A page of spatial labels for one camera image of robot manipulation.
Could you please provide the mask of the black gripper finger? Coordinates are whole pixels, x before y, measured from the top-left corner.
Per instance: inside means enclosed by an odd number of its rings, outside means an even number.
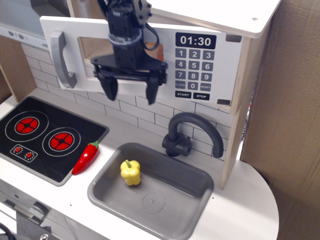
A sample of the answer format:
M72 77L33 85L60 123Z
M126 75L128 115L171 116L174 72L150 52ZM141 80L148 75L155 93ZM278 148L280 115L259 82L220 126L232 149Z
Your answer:
M118 93L118 81L113 76L105 76L101 73L97 74L97 78L109 100L114 101Z
M158 78L150 78L146 82L146 84L147 84L146 91L145 91L146 98L147 98L148 104L152 105L156 100L158 87L159 87L159 80Z

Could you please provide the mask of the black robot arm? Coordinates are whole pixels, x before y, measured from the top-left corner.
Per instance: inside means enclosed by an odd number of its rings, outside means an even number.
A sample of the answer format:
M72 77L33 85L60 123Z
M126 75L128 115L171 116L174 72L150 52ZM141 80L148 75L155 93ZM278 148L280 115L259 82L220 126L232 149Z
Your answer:
M151 4L146 0L100 0L98 5L108 23L113 53L91 59L94 76L112 101L118 93L118 80L145 82L146 98L153 104L159 86L167 81L168 65L147 53L160 45L157 41L149 48L144 41L144 29L157 34L148 24Z

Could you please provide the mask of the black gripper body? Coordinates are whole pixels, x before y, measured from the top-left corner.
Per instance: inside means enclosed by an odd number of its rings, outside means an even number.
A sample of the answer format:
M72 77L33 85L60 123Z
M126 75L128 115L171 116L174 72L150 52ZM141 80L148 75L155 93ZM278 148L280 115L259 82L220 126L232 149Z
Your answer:
M155 81L157 85L167 83L168 64L147 54L142 31L135 31L127 37L110 32L107 36L113 53L91 59L90 62L94 65L93 74L96 78Z

